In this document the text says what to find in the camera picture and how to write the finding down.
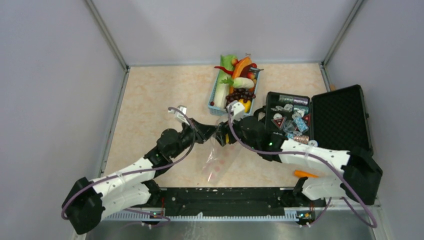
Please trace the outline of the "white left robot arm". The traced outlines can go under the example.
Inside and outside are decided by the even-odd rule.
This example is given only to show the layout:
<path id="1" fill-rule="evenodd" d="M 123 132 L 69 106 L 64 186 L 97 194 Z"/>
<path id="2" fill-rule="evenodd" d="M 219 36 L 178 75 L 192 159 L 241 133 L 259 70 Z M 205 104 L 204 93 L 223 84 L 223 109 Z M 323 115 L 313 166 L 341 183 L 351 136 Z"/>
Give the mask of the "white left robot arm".
<path id="1" fill-rule="evenodd" d="M 181 153 L 188 155 L 196 143 L 205 143 L 219 129 L 193 118 L 181 126 L 181 131 L 165 129 L 155 147 L 130 165 L 92 180 L 78 179 L 61 206 L 61 217 L 70 222 L 78 235 L 83 235 L 121 210 L 141 204 L 156 206 L 161 194 L 154 189 L 154 178 L 174 166 Z"/>

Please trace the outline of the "dark red toy grapes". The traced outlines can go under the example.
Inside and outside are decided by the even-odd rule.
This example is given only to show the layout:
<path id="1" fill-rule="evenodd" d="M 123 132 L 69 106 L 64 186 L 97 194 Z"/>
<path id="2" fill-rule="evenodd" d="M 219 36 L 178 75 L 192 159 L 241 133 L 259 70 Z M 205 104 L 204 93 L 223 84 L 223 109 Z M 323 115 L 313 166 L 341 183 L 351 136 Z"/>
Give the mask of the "dark red toy grapes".
<path id="1" fill-rule="evenodd" d="M 225 97 L 225 100 L 230 103 L 235 100 L 240 101 L 242 99 L 253 100 L 256 98 L 254 89 L 250 88 L 233 88 L 232 91 Z"/>

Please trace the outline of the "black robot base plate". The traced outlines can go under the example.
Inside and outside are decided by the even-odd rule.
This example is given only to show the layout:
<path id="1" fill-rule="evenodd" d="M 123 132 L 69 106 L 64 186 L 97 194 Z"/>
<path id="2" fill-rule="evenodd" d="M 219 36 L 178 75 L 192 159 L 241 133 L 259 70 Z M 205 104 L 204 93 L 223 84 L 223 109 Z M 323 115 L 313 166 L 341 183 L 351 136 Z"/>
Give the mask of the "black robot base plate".
<path id="1" fill-rule="evenodd" d="M 265 217 L 283 216 L 287 208 L 324 207 L 323 199 L 310 200 L 291 187 L 161 188 L 141 209 L 156 208 L 167 217 Z"/>

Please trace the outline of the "clear zip bag pink dots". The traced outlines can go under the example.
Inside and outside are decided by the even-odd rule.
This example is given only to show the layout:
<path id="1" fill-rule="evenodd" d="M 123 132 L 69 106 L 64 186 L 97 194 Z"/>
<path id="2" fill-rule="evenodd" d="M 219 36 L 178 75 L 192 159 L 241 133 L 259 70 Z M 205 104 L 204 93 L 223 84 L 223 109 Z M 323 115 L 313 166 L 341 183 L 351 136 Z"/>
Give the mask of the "clear zip bag pink dots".
<path id="1" fill-rule="evenodd" d="M 219 130 L 219 123 L 216 125 L 217 131 Z M 242 150 L 242 146 L 235 140 L 232 132 L 226 133 L 229 134 L 229 144 L 225 146 L 218 144 L 215 134 L 207 141 L 209 154 L 203 164 L 202 174 L 206 177 L 206 181 L 214 186 L 219 184 Z"/>

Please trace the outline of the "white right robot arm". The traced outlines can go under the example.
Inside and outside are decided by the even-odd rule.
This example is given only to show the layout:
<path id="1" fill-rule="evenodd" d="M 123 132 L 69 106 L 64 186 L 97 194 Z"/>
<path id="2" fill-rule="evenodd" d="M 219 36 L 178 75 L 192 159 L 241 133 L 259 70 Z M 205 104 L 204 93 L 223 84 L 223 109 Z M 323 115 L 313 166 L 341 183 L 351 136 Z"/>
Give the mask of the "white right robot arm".
<path id="1" fill-rule="evenodd" d="M 240 143 L 269 162 L 323 173 L 324 176 L 298 180 L 293 200 L 299 206 L 307 206 L 312 200 L 321 198 L 349 198 L 367 206 L 376 201 L 383 170 L 372 155 L 360 147 L 334 150 L 300 143 L 267 132 L 264 124 L 253 116 L 220 122 L 216 140 L 222 146 Z"/>

